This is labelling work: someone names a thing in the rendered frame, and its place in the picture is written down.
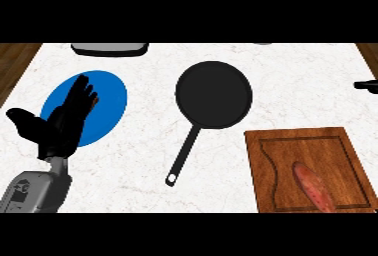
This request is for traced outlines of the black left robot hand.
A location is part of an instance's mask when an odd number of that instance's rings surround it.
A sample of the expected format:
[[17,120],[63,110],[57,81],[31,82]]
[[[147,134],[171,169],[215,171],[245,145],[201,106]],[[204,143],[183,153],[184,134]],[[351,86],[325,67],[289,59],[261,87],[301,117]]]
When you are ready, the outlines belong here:
[[65,101],[54,108],[47,119],[41,119],[20,108],[10,108],[6,111],[19,136],[38,146],[37,158],[40,160],[51,157],[68,158],[75,153],[96,96],[88,77],[79,75]]

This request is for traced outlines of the black frying pan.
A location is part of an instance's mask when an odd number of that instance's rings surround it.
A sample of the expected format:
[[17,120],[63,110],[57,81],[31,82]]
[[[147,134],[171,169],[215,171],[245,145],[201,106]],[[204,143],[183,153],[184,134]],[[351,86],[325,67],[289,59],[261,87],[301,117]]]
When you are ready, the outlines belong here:
[[242,72],[227,63],[204,61],[183,72],[175,84],[175,103],[192,124],[165,184],[173,187],[202,129],[224,129],[240,122],[252,104],[252,89]]

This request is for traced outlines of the brown wooden cutting board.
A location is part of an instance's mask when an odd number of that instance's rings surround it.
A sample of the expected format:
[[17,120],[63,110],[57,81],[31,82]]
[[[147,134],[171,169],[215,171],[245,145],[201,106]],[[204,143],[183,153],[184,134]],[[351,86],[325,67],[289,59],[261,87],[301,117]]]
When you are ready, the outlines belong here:
[[245,143],[261,213],[319,211],[294,179],[297,162],[319,175],[338,213],[378,213],[378,196],[344,128],[254,130]]

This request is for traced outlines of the blue oval plate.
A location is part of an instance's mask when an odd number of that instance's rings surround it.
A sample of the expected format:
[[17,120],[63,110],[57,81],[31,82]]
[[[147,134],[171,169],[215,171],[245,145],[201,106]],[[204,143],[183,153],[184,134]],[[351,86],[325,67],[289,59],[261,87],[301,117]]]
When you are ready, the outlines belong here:
[[[113,129],[127,108],[127,88],[118,76],[102,70],[82,73],[88,77],[99,101],[85,118],[78,146],[94,143]],[[54,108],[63,103],[78,75],[69,77],[51,91],[41,107],[40,117],[47,119]]]

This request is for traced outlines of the grey and black appliance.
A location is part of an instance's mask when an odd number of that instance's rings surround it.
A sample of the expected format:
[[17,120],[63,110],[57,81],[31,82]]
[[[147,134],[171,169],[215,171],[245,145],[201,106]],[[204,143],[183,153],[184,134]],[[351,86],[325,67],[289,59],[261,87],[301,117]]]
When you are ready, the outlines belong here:
[[147,43],[72,43],[78,55],[94,57],[134,57],[147,51]]

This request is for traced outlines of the black object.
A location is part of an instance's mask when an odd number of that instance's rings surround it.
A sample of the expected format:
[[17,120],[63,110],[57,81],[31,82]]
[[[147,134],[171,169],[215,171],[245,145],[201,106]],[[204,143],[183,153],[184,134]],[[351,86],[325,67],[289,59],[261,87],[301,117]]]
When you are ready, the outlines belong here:
[[378,80],[354,82],[353,85],[356,89],[378,90]]

